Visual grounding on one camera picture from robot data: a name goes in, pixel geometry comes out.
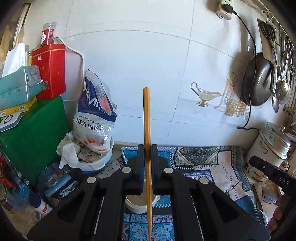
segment power cord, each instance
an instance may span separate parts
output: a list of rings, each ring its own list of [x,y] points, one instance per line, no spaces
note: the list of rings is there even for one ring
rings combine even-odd
[[[245,26],[245,28],[246,28],[246,30],[248,31],[248,33],[249,33],[249,35],[250,35],[250,37],[251,37],[251,39],[252,39],[252,41],[253,41],[253,43],[254,43],[254,57],[255,57],[255,72],[254,72],[254,77],[253,77],[253,82],[252,82],[252,84],[254,83],[254,81],[255,81],[255,78],[256,78],[256,71],[257,71],[257,51],[256,51],[256,43],[255,43],[255,40],[254,40],[254,38],[253,38],[253,36],[252,36],[252,34],[251,34],[251,32],[250,32],[250,30],[248,29],[248,27],[246,26],[246,24],[244,23],[244,21],[240,18],[240,16],[233,10],[233,7],[232,6],[230,6],[229,4],[223,4],[222,5],[222,7],[223,7],[223,9],[226,11],[226,12],[228,12],[228,13],[233,13],[234,15],[236,15],[238,18],[239,18],[239,20],[242,22],[242,24]],[[244,88],[244,80],[243,80],[243,83],[242,83],[242,98],[244,99],[244,96],[243,96],[243,88]],[[244,129],[244,130],[249,130],[249,129],[246,129],[246,126],[247,126],[247,124],[249,123],[249,120],[250,120],[250,116],[251,116],[251,97],[250,97],[250,92],[248,93],[249,94],[249,107],[250,107],[250,111],[249,111],[249,116],[248,116],[248,120],[247,120],[247,122],[245,123],[245,125],[244,126],[238,126],[237,127],[237,129],[239,129],[239,130],[242,130],[242,129]]]
[[[248,128],[248,129],[246,129],[246,128],[244,128],[244,130],[246,130],[246,131],[248,131],[248,130],[252,130],[252,129],[254,129],[254,130],[257,130],[258,131],[258,135],[256,136],[256,138],[255,138],[255,140],[257,139],[257,137],[259,136],[259,134],[260,134],[260,131],[256,128],[256,127],[251,127],[251,128]]]
[[[71,47],[69,47],[60,37],[54,37],[54,38],[56,38],[56,39],[58,39],[63,45],[65,45],[68,49],[70,49],[71,51],[73,51],[73,52],[75,52],[75,53],[77,53],[77,54],[79,54],[80,56],[81,56],[81,58],[82,58],[82,73],[81,73],[81,76],[82,76],[82,89],[83,89],[83,85],[84,85],[84,71],[85,71],[85,60],[84,60],[84,56],[83,56],[83,54],[82,53],[80,53],[79,51],[77,51],[77,50],[75,50],[75,49],[73,49],[73,48],[71,48]],[[63,101],[64,102],[76,102],[76,101],[78,101],[79,100],[79,98],[80,98],[80,95],[81,94],[79,94],[79,96],[78,96],[78,98],[76,98],[75,100],[64,100],[63,99]]]
[[[237,182],[237,184],[239,184],[239,182],[242,180],[242,178],[244,177],[244,175],[248,172],[248,170],[250,170],[251,168],[249,167],[246,171],[245,171],[245,173],[243,174],[243,176],[240,178],[240,180]],[[237,184],[235,184],[229,191],[227,191],[225,194],[227,194],[227,193],[229,193],[232,189],[234,189],[236,186],[237,186]]]

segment paper towel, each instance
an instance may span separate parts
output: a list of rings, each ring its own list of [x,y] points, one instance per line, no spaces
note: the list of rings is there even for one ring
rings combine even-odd
[[[26,65],[25,44],[19,43],[13,50],[8,51],[2,77],[17,71],[20,67]]]

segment pot handle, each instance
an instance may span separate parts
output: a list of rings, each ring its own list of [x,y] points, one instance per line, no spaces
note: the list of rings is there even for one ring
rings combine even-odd
[[[296,121],[294,121],[290,126],[293,126],[293,125],[295,125],[296,124]]]

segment metal pot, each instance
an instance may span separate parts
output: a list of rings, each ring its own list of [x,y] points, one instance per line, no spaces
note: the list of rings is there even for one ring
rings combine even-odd
[[[13,209],[15,199],[4,183],[0,183],[0,204],[8,211]]]
[[[287,152],[291,147],[291,142],[286,133],[285,127],[276,126],[271,122],[267,122],[265,128],[260,131],[258,137],[246,155],[246,161],[249,164],[249,159],[252,156],[258,156],[265,161],[279,167],[287,158]],[[259,181],[267,180],[267,176],[258,169],[250,166],[250,174]]]

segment white cable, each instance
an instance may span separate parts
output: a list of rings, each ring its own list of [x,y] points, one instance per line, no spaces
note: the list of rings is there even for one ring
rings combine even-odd
[[[71,51],[73,51],[73,52],[75,52],[75,53],[77,53],[77,54],[79,54],[81,56],[81,58],[82,58],[82,89],[83,89],[83,86],[84,86],[84,71],[85,71],[85,61],[84,61],[83,54],[80,53],[79,51],[77,51],[77,50],[72,49],[71,47],[69,47],[60,37],[55,37],[55,38],[57,38],[59,41],[61,41],[61,43],[63,45],[65,45],[68,49],[70,49]],[[76,102],[76,101],[79,100],[79,98],[80,98],[80,94],[79,94],[79,96],[78,96],[78,98],[76,100],[64,100],[63,99],[63,101],[64,102]]]

